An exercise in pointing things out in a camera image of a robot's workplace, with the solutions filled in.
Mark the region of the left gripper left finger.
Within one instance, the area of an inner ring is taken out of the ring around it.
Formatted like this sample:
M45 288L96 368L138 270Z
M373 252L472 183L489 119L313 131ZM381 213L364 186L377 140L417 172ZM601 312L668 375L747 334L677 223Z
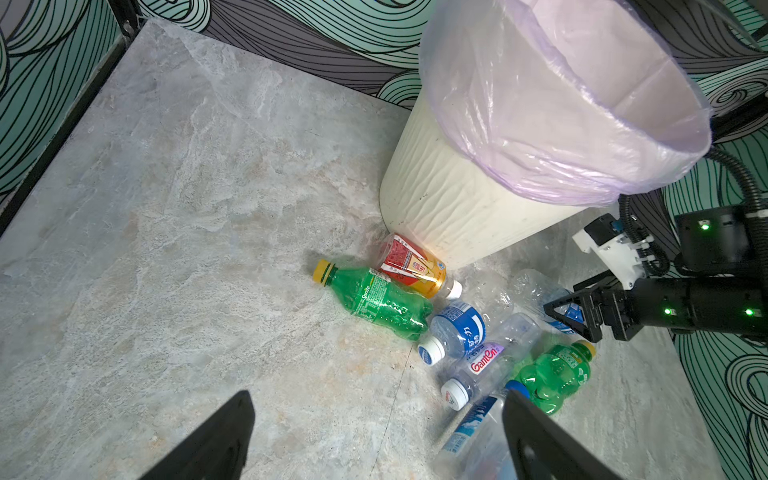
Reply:
M240 479L255 417L250 393L237 392L140 479Z

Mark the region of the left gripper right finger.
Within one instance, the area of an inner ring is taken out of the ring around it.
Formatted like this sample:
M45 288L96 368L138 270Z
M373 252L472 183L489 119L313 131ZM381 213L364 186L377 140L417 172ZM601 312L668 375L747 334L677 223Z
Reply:
M622 479L522 393L507 394L502 419L518 479Z

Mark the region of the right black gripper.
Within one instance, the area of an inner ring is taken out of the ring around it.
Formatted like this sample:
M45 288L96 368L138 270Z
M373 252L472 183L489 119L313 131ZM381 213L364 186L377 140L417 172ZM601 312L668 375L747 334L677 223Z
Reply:
M602 293L593 285L555 290L544 302L546 321L559 321L583 339L603 339L602 321L618 340L632 339L644 327L740 335L767 339L767 306L752 279L735 277L639 279L630 290Z

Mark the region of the green bottle yellow cap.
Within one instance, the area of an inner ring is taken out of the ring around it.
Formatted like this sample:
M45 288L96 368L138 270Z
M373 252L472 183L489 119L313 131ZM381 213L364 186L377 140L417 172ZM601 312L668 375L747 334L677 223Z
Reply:
M428 328L432 303L416 291L372 268L339 268L320 260L312 279L330 288L346 311L385 327L397 336L418 340Z
M596 354L595 346L584 340L558 344L523 367L516 380L540 410L553 415L590 379L590 362Z

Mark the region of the clear bottle blue label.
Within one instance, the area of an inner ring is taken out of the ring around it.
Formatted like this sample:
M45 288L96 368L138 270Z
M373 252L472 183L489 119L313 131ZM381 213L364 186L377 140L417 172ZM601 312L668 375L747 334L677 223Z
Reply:
M572 294L571 290L533 269L524 269L514 275L510 290L514 303L527 314L542 319L561 333L575 334L566 324L548 316L544 309L545 304Z

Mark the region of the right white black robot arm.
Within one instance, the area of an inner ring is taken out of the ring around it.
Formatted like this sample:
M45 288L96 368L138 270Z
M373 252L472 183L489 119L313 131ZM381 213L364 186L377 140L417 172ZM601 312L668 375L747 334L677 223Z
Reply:
M579 232L595 250L621 240L640 277L623 286L617 266L551 302L547 317L583 318L591 342L646 327L767 339L767 5L763 1L636 1L713 111L710 151L681 180L623 196L619 216Z

